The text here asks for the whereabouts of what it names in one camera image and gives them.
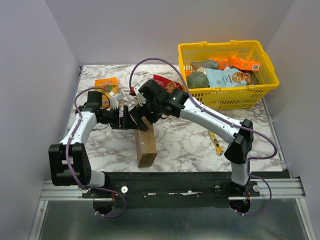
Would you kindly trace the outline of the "brown cardboard express box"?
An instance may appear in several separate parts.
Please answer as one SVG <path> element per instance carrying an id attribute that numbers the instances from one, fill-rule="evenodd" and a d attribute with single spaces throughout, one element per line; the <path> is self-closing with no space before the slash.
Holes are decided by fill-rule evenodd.
<path id="1" fill-rule="evenodd" d="M 153 165 L 158 153 L 156 137 L 153 125 L 145 117 L 142 120 L 148 127 L 148 130 L 135 131 L 137 165 L 139 168 L 149 168 Z"/>

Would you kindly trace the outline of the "yellow utility knife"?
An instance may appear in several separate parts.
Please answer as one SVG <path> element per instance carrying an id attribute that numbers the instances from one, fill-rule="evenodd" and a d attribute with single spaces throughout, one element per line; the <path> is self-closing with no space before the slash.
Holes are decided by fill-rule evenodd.
<path id="1" fill-rule="evenodd" d="M 215 146 L 216 154 L 218 156 L 221 156 L 224 153 L 224 150 L 221 147 L 220 143 L 218 142 L 218 139 L 217 139 L 216 135 L 213 132 L 210 131 L 209 132 L 209 136 L 210 136 L 210 138 L 211 138 L 211 140 L 212 140 L 212 142 L 213 142 L 213 144 Z"/>

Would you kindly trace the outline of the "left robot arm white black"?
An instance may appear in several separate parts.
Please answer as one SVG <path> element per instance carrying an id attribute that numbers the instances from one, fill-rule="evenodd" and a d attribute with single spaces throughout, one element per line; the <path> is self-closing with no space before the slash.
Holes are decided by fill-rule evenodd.
<path id="1" fill-rule="evenodd" d="M 92 88 L 84 105 L 75 106 L 75 121 L 67 135 L 48 149 L 51 180 L 55 186 L 93 187 L 101 198 L 110 194 L 111 185 L 106 173 L 91 168 L 85 148 L 90 133 L 97 124 L 108 125 L 114 130 L 137 128 L 127 106 L 123 107 L 123 116 L 120 116 L 119 102 L 124 98 L 123 93 L 111 93 L 106 107 L 103 106 L 103 95 L 101 88 Z"/>

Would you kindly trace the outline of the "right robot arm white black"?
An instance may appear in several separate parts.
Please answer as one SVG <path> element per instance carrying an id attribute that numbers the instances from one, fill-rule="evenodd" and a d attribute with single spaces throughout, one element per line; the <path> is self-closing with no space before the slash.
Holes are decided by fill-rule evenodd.
<path id="1" fill-rule="evenodd" d="M 228 143 L 224 156 L 231 163 L 230 191 L 236 196 L 247 192 L 250 179 L 248 155 L 254 139 L 252 121 L 229 118 L 179 88 L 169 93 L 153 79 L 131 87 L 130 95 L 135 96 L 138 103 L 129 114 L 140 130 L 148 129 L 142 118 L 154 124 L 166 115 L 189 120 L 222 138 Z"/>

